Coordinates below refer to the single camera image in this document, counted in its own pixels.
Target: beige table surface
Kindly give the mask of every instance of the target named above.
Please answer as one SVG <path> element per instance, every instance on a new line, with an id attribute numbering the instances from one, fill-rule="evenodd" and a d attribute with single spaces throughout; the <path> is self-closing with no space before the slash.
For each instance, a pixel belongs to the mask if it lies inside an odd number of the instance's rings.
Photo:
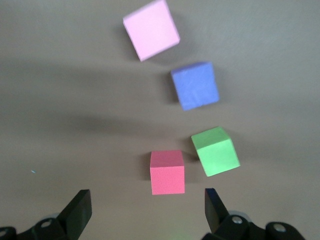
<path id="1" fill-rule="evenodd" d="M 81 240 L 199 240 L 216 188 L 258 226 L 318 240 L 320 1 L 168 0 L 181 41 L 140 62 L 122 18 L 148 2 L 0 1 L 0 226 L 90 189 Z M 221 100 L 183 111 L 169 73 L 197 61 Z M 206 177 L 190 136 L 216 126 L 241 167 Z M 185 194 L 152 196 L 150 152 L 175 149 Z"/>

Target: cube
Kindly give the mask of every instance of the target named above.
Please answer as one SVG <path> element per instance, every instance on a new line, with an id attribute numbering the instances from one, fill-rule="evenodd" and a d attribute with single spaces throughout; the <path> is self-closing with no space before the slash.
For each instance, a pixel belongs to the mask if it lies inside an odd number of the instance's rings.
<path id="1" fill-rule="evenodd" d="M 207 177 L 240 166 L 230 136 L 222 127 L 216 127 L 191 137 Z"/>
<path id="2" fill-rule="evenodd" d="M 185 164 L 182 152 L 152 151 L 150 176 L 152 195 L 184 194 Z"/>
<path id="3" fill-rule="evenodd" d="M 180 42 L 166 0 L 155 0 L 125 16 L 123 24 L 140 61 Z"/>
<path id="4" fill-rule="evenodd" d="M 197 62 L 172 70 L 171 76 L 184 111 L 216 103 L 220 99 L 211 62 Z"/>

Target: red cube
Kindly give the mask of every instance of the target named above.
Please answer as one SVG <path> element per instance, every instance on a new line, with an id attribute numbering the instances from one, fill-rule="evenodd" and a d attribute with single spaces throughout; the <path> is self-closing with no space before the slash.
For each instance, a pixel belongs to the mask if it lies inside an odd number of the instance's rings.
<path id="1" fill-rule="evenodd" d="M 184 194 L 185 164 L 181 150 L 152 151 L 150 176 L 152 195 Z"/>

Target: foam cube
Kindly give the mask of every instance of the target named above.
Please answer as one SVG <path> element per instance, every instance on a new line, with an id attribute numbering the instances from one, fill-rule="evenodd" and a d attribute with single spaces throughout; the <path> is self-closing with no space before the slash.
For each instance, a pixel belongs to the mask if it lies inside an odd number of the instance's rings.
<path id="1" fill-rule="evenodd" d="M 240 166 L 230 136 L 222 127 L 216 127 L 191 136 L 207 177 Z"/>
<path id="2" fill-rule="evenodd" d="M 182 152 L 152 151 L 150 176 L 152 195 L 184 194 L 185 164 Z"/>
<path id="3" fill-rule="evenodd" d="M 172 70 L 171 76 L 184 111 L 216 103 L 220 99 L 211 62 L 197 62 Z"/>
<path id="4" fill-rule="evenodd" d="M 155 0 L 125 16 L 123 24 L 140 61 L 180 42 L 166 0 Z"/>

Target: pink cube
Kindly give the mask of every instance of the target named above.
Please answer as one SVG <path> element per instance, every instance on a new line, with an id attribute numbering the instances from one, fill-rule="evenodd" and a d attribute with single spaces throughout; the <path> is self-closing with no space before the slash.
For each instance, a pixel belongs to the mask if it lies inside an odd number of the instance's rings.
<path id="1" fill-rule="evenodd" d="M 150 161 L 152 195 L 184 194 L 185 164 L 180 150 L 153 151 Z"/>
<path id="2" fill-rule="evenodd" d="M 140 61 L 180 42 L 166 0 L 155 0 L 123 18 Z"/>

